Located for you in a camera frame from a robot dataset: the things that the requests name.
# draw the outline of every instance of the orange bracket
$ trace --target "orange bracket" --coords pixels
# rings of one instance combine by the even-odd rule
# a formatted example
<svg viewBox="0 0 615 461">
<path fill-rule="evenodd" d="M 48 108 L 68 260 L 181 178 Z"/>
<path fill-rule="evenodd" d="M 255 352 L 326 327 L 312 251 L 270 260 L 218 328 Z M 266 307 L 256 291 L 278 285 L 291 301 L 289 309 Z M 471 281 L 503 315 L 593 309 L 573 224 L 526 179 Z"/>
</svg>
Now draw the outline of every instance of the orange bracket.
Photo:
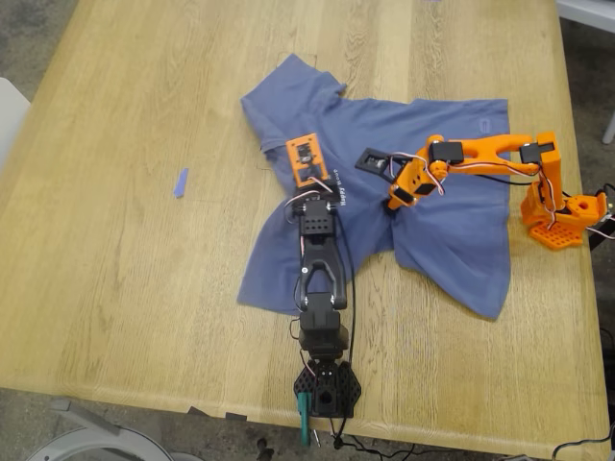
<svg viewBox="0 0 615 461">
<path fill-rule="evenodd" d="M 297 187 L 313 184 L 311 177 L 321 181 L 329 178 L 316 133 L 286 141 L 286 151 Z"/>
</svg>

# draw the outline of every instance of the teal connector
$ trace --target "teal connector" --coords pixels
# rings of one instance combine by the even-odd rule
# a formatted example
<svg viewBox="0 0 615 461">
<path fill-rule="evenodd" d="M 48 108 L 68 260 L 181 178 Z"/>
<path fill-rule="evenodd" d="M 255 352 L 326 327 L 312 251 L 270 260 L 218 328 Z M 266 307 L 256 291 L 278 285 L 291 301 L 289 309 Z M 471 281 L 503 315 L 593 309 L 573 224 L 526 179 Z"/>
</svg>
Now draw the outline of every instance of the teal connector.
<svg viewBox="0 0 615 461">
<path fill-rule="evenodd" d="M 309 447 L 309 409 L 311 408 L 311 393 L 300 392 L 297 396 L 297 409 L 301 415 L 301 445 Z"/>
</svg>

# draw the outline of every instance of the blue shirt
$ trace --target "blue shirt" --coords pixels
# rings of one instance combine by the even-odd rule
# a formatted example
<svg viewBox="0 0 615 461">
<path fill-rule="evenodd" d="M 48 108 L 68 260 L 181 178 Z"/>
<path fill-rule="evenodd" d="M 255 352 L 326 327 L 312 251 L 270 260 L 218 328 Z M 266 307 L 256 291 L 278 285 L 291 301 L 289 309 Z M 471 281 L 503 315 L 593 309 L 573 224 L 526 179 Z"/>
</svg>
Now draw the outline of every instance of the blue shirt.
<svg viewBox="0 0 615 461">
<path fill-rule="evenodd" d="M 452 174 L 443 184 L 446 195 L 434 191 L 391 218 L 382 207 L 389 184 L 357 170 L 355 163 L 366 147 L 414 154 L 431 134 L 447 139 L 508 133 L 506 100 L 349 100 L 340 97 L 345 87 L 329 72 L 291 55 L 241 99 L 284 190 L 290 196 L 295 187 L 284 143 L 316 133 L 327 169 L 343 192 L 338 212 L 356 271 L 367 256 L 393 250 L 401 266 L 430 277 L 479 315 L 496 318 L 510 278 L 508 185 Z M 258 236 L 237 300 L 292 314 L 297 313 L 293 289 L 300 269 L 299 234 L 297 225 L 285 219 L 286 200 Z M 339 239 L 338 245 L 346 259 Z M 404 271 L 397 277 L 403 279 Z M 317 290 L 322 281 L 315 283 Z M 411 309 L 412 299 L 399 307 Z"/>
</svg>

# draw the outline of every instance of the wooden table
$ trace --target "wooden table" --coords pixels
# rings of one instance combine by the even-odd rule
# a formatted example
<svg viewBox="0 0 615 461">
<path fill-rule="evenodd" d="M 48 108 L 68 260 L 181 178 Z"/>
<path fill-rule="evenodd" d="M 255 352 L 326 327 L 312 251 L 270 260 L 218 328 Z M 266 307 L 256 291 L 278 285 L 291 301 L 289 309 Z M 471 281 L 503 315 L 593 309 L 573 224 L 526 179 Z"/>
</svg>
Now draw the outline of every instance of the wooden table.
<svg viewBox="0 0 615 461">
<path fill-rule="evenodd" d="M 551 1 L 83 0 L 0 178 L 1 386 L 299 424 L 288 317 L 235 302 L 283 198 L 238 99 L 289 52 L 350 98 L 507 98 L 513 132 L 556 131 L 580 192 Z M 497 322 L 392 254 L 360 268 L 348 432 L 541 457 L 604 436 L 589 253 L 529 239 L 524 192 Z"/>
</svg>

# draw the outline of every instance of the chair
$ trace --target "chair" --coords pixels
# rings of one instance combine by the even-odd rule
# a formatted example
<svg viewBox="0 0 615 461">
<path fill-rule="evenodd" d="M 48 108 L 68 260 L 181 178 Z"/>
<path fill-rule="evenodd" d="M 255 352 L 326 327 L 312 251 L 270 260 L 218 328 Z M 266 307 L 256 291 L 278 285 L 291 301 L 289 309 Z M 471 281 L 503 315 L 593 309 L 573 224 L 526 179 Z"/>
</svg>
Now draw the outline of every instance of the chair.
<svg viewBox="0 0 615 461">
<path fill-rule="evenodd" d="M 0 169 L 29 107 L 28 100 L 11 82 L 0 78 Z"/>
<path fill-rule="evenodd" d="M 557 0 L 560 17 L 580 22 L 615 34 L 615 0 Z M 615 137 L 615 111 L 606 127 L 603 143 L 610 144 Z"/>
</svg>

